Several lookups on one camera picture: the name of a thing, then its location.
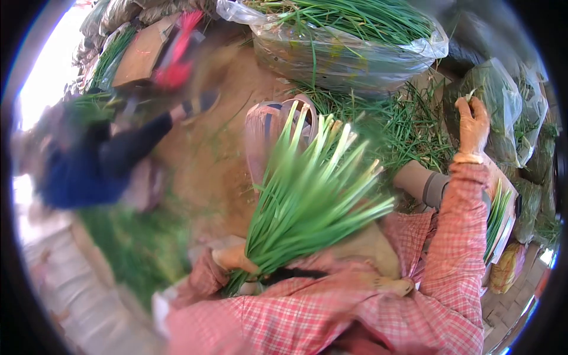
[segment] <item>pink plaid shirt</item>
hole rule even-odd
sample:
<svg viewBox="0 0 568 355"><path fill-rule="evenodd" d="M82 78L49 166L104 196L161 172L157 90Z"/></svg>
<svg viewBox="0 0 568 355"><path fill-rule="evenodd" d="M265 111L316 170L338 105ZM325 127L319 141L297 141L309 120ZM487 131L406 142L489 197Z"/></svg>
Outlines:
<svg viewBox="0 0 568 355"><path fill-rule="evenodd" d="M481 354L487 216L482 191L488 170L473 164L453 164L450 170L438 215L386 218L385 235L403 275L419 279L419 290L405 297L377 291L359 277L371 271L369 265L335 261L321 252L294 266L329 276L290 278L259 296L211 300L228 278L206 252L183 287L183 307L168 317L169 353L318 354L357 321L387 353ZM429 233L435 235L421 268Z"/></svg>

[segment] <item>dark blue shirt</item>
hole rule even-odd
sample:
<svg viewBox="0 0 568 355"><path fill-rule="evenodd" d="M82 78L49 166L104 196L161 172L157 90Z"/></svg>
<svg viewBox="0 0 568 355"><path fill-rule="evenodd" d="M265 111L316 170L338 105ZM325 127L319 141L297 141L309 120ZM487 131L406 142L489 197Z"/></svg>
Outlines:
<svg viewBox="0 0 568 355"><path fill-rule="evenodd" d="M120 178L103 174L98 149L77 144L63 152L55 144L48 158L39 193L46 205L72 209L116 203L126 190L130 174Z"/></svg>

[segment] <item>gloved hand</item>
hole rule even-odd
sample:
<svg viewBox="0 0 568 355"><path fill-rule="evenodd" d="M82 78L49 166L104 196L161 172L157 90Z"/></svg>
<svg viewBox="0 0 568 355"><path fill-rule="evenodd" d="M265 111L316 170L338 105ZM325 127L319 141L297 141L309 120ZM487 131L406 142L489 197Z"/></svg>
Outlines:
<svg viewBox="0 0 568 355"><path fill-rule="evenodd" d="M213 256L213 261L227 271L243 269L246 272L254 273L258 269L258 266L245 257L245 243L225 249L213 250L211 255Z"/></svg>
<svg viewBox="0 0 568 355"><path fill-rule="evenodd" d="M490 121L487 109L477 97L472 97L469 103L463 97L458 98L456 108L460 111L460 152L454 160L481 164L483 162L481 153L485 149L489 135Z"/></svg>

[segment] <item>cardboard box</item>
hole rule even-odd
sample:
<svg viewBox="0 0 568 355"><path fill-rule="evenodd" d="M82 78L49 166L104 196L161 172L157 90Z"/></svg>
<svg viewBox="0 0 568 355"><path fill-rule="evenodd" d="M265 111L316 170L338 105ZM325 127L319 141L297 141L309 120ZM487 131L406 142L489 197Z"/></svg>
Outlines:
<svg viewBox="0 0 568 355"><path fill-rule="evenodd" d="M127 47L116 70L113 87L149 81L162 49L180 16L180 12L164 17L140 31Z"/></svg>

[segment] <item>brick floor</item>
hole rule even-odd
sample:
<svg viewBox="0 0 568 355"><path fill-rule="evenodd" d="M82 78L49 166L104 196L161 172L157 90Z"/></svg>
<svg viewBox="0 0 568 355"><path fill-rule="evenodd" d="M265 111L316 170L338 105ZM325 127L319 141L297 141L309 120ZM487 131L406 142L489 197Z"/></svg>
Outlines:
<svg viewBox="0 0 568 355"><path fill-rule="evenodd" d="M535 286L546 269L542 261L535 260L537 252L538 246L531 243L521 273L506 293L497 295L488 291L481 297L483 320L492 328L483 343L484 354L502 341L534 295Z"/></svg>

